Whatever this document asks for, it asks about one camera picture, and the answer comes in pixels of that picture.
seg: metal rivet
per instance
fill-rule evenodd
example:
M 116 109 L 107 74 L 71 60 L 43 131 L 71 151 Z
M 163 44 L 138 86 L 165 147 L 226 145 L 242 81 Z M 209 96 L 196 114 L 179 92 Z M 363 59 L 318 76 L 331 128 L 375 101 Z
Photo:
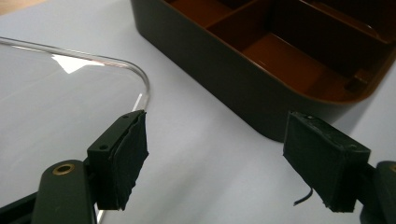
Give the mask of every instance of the metal rivet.
M 54 175 L 67 175 L 75 169 L 75 165 L 72 163 L 62 164 L 55 169 L 53 169 L 52 173 Z

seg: brown plastic tray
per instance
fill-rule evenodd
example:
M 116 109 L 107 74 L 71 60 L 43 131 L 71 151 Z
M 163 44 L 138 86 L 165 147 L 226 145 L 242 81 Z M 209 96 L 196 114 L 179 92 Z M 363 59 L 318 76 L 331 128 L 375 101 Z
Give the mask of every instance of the brown plastic tray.
M 392 0 L 132 0 L 137 29 L 258 132 L 289 110 L 332 122 L 396 56 Z

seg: tray compartment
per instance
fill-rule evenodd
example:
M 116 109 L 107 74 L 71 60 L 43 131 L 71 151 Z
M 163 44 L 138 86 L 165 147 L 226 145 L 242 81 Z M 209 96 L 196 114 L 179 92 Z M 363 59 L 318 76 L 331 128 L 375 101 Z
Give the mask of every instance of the tray compartment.
M 257 0 L 207 30 L 295 91 L 344 102 L 373 91 L 394 51 L 367 27 L 319 2 Z
M 206 27 L 249 0 L 166 0 L 166 2 L 191 20 Z

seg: clamp jaw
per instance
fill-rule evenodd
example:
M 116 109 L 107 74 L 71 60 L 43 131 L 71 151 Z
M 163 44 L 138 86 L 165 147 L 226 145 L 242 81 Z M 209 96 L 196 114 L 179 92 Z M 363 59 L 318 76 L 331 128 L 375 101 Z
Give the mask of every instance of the clamp jaw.
M 97 223 L 94 205 L 122 210 L 149 155 L 143 110 L 117 119 L 85 161 L 61 161 L 41 176 L 37 193 L 0 208 L 0 223 Z

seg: white table surface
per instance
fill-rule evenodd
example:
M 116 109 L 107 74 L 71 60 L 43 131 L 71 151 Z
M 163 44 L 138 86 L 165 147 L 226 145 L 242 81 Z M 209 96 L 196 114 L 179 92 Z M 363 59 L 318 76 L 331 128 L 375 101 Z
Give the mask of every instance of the white table surface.
M 360 203 L 353 214 L 334 214 L 315 193 L 293 207 L 309 188 L 283 158 L 283 145 L 255 132 L 143 38 L 128 0 L 49 0 L 1 16 L 0 36 L 122 59 L 148 74 L 150 155 L 126 210 L 106 213 L 104 223 L 360 223 Z M 394 86 L 395 66 L 371 98 L 334 123 L 373 151 L 373 166 L 396 160 Z M 16 200 L 38 181 L 27 176 L 0 189 L 0 206 L 10 203 L 4 195 Z

